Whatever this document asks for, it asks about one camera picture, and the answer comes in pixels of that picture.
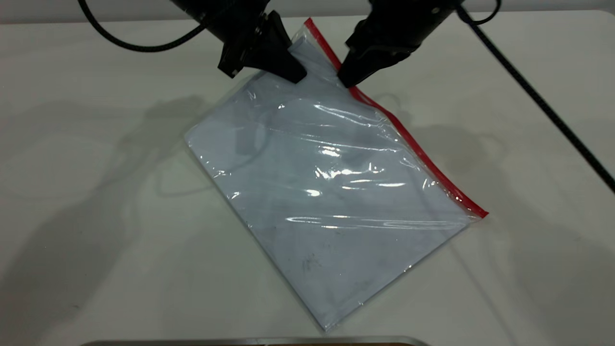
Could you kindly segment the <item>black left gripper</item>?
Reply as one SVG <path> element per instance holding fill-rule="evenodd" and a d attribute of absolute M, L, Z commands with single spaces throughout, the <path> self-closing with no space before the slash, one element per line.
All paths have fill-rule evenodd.
<path fill-rule="evenodd" d="M 294 84 L 307 76 L 306 69 L 288 51 L 292 40 L 279 13 L 264 13 L 268 0 L 172 0 L 172 3 L 223 43 L 218 69 L 227 76 L 235 77 L 244 66 L 272 73 Z M 264 42 L 249 45 L 258 25 Z"/>

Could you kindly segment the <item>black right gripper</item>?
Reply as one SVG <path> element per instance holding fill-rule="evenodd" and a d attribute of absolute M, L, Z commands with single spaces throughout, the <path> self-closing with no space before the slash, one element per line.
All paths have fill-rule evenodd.
<path fill-rule="evenodd" d="M 369 4 L 369 15 L 345 42 L 350 52 L 338 78 L 346 88 L 408 59 L 453 13 L 457 1 L 371 0 Z"/>

